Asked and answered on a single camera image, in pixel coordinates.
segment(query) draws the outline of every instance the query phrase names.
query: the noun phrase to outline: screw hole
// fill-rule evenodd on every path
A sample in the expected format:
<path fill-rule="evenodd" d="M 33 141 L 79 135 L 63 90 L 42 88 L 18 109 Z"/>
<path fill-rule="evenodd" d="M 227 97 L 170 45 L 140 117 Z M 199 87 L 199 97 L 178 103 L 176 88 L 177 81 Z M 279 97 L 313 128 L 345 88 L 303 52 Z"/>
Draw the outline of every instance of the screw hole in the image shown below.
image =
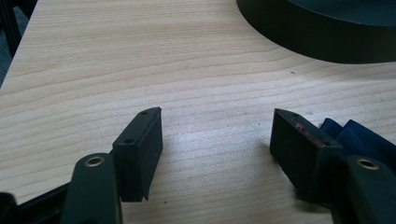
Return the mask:
<path fill-rule="evenodd" d="M 103 157 L 92 157 L 85 161 L 85 165 L 89 167 L 100 165 L 102 162 L 105 161 Z"/>
<path fill-rule="evenodd" d="M 356 160 L 356 163 L 357 163 L 359 166 L 361 166 L 361 167 L 363 167 L 363 168 L 366 168 L 366 169 L 368 169 L 368 170 L 378 170 L 378 169 L 379 169 L 378 164 L 376 164 L 376 163 L 373 162 L 373 161 L 369 161 L 369 160 L 365 160 L 365 159 L 357 159 L 357 160 Z"/>
<path fill-rule="evenodd" d="M 130 139 L 125 139 L 124 140 L 125 144 L 133 144 L 134 143 L 134 139 L 130 138 Z"/>

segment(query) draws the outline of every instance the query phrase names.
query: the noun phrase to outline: red marking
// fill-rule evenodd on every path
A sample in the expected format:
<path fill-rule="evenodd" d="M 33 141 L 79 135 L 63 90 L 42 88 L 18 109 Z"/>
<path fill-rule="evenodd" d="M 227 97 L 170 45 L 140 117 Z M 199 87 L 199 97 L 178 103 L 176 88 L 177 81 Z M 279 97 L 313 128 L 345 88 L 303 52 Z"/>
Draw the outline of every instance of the red marking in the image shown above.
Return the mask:
<path fill-rule="evenodd" d="M 301 123 L 295 123 L 294 124 L 296 128 L 305 135 L 309 140 L 311 140 L 315 145 L 317 145 L 320 148 L 326 147 L 326 144 L 322 143 L 320 140 L 318 140 L 314 135 L 312 135 L 303 124 Z"/>

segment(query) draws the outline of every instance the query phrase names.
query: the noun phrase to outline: black plastic part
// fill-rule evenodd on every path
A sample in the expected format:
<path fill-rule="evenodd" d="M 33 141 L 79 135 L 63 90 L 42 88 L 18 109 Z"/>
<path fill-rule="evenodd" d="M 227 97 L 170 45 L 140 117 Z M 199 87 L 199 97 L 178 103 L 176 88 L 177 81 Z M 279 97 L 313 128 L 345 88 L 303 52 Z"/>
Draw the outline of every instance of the black plastic part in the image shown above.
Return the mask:
<path fill-rule="evenodd" d="M 18 28 L 13 6 L 8 0 L 0 0 L 0 21 L 4 27 L 4 33 L 8 42 L 11 57 L 14 57 L 18 45 L 21 42 L 21 33 Z"/>
<path fill-rule="evenodd" d="M 18 206 L 21 223 L 59 223 L 69 184 L 64 184 Z"/>
<path fill-rule="evenodd" d="M 394 0 L 236 0 L 262 35 L 334 63 L 396 61 Z"/>
<path fill-rule="evenodd" d="M 113 143 L 120 197 L 123 202 L 149 198 L 149 187 L 163 151 L 161 109 L 140 112 Z"/>
<path fill-rule="evenodd" d="M 303 201 L 331 202 L 342 147 L 302 116 L 276 109 L 270 150 Z"/>
<path fill-rule="evenodd" d="M 359 223 L 396 223 L 396 177 L 392 171 L 361 156 L 349 156 L 346 165 L 346 188 Z"/>
<path fill-rule="evenodd" d="M 0 193 L 0 223 L 19 223 L 19 212 L 14 196 L 9 193 Z"/>
<path fill-rule="evenodd" d="M 76 164 L 61 223 L 121 223 L 120 198 L 111 155 L 96 153 Z"/>
<path fill-rule="evenodd" d="M 110 155 L 81 159 L 70 183 L 19 206 L 11 194 L 0 193 L 0 223 L 60 223 L 61 217 L 63 223 L 121 223 L 120 197 L 126 202 L 149 197 L 162 150 L 161 109 L 142 111 L 115 141 Z M 105 162 L 96 166 L 100 160 L 93 160 L 87 166 L 85 161 L 92 157 Z"/>
<path fill-rule="evenodd" d="M 19 0 L 18 7 L 21 9 L 23 14 L 27 17 L 28 20 L 32 17 L 33 11 L 35 10 L 35 5 L 37 4 L 37 0 Z"/>
<path fill-rule="evenodd" d="M 358 215 L 353 207 L 347 191 L 347 166 L 343 163 L 339 168 L 339 176 L 334 179 L 332 193 L 332 221 L 334 224 L 358 224 Z"/>

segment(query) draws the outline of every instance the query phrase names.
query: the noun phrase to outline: black mounting bracket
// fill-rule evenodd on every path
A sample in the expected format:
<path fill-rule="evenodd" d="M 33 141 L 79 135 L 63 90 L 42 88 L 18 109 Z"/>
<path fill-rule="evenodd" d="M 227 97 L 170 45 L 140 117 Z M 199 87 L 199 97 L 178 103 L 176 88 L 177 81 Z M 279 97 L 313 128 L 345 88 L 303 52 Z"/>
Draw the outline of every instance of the black mounting bracket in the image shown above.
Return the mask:
<path fill-rule="evenodd" d="M 122 223 L 123 202 L 149 198 L 163 151 L 161 109 L 140 112 L 113 143 L 110 153 L 79 160 L 70 183 L 16 205 L 0 193 L 0 223 Z"/>
<path fill-rule="evenodd" d="M 396 223 L 396 176 L 389 169 L 395 149 L 353 120 L 342 128 L 326 119 L 319 129 L 275 110 L 272 155 L 300 199 L 330 208 L 334 223 Z"/>

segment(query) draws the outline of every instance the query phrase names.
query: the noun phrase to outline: dark floor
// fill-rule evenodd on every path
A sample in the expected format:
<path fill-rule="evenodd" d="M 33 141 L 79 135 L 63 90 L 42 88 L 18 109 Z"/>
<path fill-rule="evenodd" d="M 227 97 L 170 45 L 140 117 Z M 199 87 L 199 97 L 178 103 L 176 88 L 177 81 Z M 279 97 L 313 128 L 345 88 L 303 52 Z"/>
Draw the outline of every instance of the dark floor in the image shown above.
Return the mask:
<path fill-rule="evenodd" d="M 21 35 L 26 29 L 28 20 L 23 13 L 17 8 L 14 8 L 17 22 L 20 27 Z M 3 85 L 9 66 L 11 65 L 11 56 L 8 51 L 8 44 L 3 29 L 0 30 L 0 88 Z"/>

